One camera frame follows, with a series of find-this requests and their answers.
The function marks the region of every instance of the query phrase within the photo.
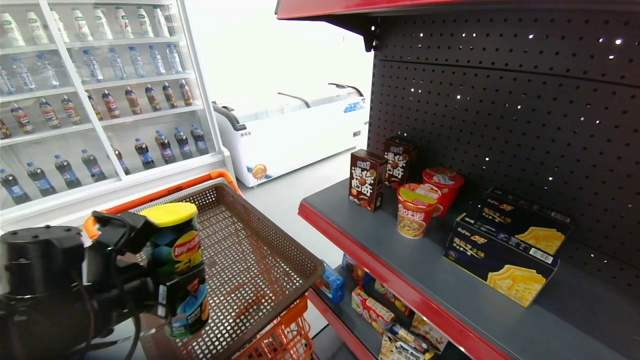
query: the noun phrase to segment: shopping basket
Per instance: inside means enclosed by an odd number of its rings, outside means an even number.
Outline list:
[[[222,170],[102,211],[140,212],[167,202],[191,202],[198,208],[210,316],[200,333],[188,339],[174,340],[164,331],[141,337],[147,358],[230,359],[241,351],[237,357],[280,359],[267,354],[280,356],[292,346],[294,354],[302,343],[312,347],[308,337],[303,339],[308,334],[302,317],[307,306],[304,294],[322,276],[322,262],[249,204],[231,175]],[[93,217],[85,221],[84,230],[92,240],[99,235]],[[144,252],[137,260],[146,263]],[[153,316],[142,320],[145,328],[159,323]],[[280,352],[256,350],[258,341],[263,345],[267,341],[271,350],[278,347]],[[303,355],[282,359],[304,359]]]

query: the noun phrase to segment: black pegboard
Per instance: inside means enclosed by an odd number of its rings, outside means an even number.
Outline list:
[[[640,292],[638,13],[449,12],[375,31],[369,149],[407,134],[420,167],[569,214],[560,257]]]

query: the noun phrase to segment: barcode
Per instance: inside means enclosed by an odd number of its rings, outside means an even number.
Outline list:
[[[542,252],[542,251],[540,251],[538,249],[531,248],[531,251],[529,251],[529,253],[531,255],[535,256],[536,258],[538,258],[538,259],[540,259],[540,260],[542,260],[542,261],[544,261],[546,263],[549,263],[549,264],[551,264],[551,261],[554,260],[553,256],[545,254],[544,252]]]
[[[570,218],[568,218],[568,217],[566,217],[564,215],[561,215],[559,213],[551,213],[551,216],[553,216],[554,218],[558,218],[558,219],[560,219],[560,220],[562,220],[564,222],[570,222],[571,221]]]
[[[166,286],[165,285],[160,285],[158,288],[158,302],[160,304],[166,304]],[[158,316],[164,318],[165,312],[166,310],[164,309],[164,306],[158,306]]]

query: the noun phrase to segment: glass door fridge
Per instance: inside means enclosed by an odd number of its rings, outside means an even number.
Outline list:
[[[224,166],[184,3],[5,0],[1,11],[4,231]]]

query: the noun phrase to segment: chest freezer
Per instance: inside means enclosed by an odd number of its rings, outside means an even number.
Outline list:
[[[362,92],[338,84],[213,108],[236,177],[249,187],[356,146],[369,121]]]

